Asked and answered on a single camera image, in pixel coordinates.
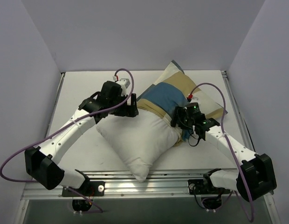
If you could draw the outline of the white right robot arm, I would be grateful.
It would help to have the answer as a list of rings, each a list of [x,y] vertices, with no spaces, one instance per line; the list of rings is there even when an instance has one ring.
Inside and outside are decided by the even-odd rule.
[[[171,126],[179,127],[189,134],[196,134],[237,167],[236,171],[215,168],[203,175],[202,187],[212,193],[217,189],[236,191],[247,202],[273,191],[277,187],[273,163],[267,154],[257,154],[246,148],[213,118],[206,118],[198,103],[175,107]]]

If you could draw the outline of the white pillow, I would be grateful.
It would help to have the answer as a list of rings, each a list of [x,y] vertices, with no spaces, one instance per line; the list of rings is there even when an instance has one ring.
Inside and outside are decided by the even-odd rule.
[[[168,119],[139,109],[136,117],[109,115],[96,130],[109,143],[138,182],[143,182],[154,162],[181,141],[181,129]]]

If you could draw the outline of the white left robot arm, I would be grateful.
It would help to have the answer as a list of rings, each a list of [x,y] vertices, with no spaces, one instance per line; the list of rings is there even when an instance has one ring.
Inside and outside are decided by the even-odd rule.
[[[70,147],[90,128],[109,114],[120,117],[138,115],[136,94],[132,93],[131,103],[126,102],[129,79],[107,81],[101,91],[86,98],[63,130],[36,147],[25,150],[27,173],[46,189],[57,186],[71,187],[79,196],[88,193],[89,178],[79,170],[63,170],[58,166]]]

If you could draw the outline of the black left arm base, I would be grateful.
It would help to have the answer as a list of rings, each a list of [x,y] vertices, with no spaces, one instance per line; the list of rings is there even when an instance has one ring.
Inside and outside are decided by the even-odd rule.
[[[105,182],[104,181],[89,181],[84,183],[79,189],[63,187],[62,197],[76,197],[83,195],[89,196],[104,196]]]

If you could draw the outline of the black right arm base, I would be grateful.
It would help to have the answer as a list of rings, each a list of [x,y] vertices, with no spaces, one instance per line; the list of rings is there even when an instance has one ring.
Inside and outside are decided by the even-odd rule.
[[[190,179],[187,182],[190,195],[218,195],[221,193],[230,193],[230,190],[228,189],[209,186],[204,179]]]

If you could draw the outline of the checked blue tan pillowcase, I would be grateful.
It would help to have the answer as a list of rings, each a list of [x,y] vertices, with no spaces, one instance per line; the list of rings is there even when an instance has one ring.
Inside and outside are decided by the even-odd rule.
[[[178,127],[171,127],[171,120],[175,107],[184,107],[189,103],[187,97],[191,91],[193,91],[192,100],[199,103],[200,111],[205,114],[207,119],[222,117],[223,107],[196,87],[194,81],[174,60],[169,63],[162,75],[137,98],[139,109],[154,113],[165,121],[170,129],[178,133],[176,146],[189,134]]]

